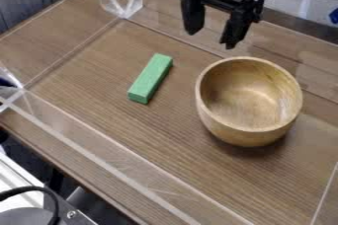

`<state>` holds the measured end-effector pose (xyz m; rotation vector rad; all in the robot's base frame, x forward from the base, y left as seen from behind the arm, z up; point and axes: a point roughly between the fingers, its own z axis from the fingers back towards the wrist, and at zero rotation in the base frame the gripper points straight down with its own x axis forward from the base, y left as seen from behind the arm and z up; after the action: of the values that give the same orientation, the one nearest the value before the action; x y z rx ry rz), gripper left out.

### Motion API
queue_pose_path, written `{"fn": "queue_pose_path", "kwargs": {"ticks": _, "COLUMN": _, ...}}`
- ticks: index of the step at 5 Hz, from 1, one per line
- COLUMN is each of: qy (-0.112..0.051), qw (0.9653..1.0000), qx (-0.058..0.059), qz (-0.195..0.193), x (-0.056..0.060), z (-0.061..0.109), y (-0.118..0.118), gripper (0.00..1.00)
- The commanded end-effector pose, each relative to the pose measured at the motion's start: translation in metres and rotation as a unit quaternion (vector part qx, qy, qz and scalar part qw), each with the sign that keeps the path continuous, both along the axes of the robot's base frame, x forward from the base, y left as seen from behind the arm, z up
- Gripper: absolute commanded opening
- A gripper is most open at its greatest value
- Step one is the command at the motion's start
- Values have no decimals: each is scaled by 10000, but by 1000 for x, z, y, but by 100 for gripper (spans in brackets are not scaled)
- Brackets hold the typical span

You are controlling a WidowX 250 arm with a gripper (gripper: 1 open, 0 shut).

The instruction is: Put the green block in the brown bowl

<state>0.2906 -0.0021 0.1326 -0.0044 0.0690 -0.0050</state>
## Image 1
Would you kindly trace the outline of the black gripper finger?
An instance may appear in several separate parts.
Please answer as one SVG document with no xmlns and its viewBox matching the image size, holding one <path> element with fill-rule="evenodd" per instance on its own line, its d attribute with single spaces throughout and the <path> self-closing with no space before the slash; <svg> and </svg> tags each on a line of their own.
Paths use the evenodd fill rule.
<svg viewBox="0 0 338 225">
<path fill-rule="evenodd" d="M 251 24 L 256 21 L 256 12 L 252 5 L 241 5 L 229 11 L 229 18 L 219 40 L 227 49 L 233 49 L 244 39 Z"/>
<path fill-rule="evenodd" d="M 180 0 L 183 27 L 192 36 L 204 26 L 204 6 L 200 0 Z"/>
</svg>

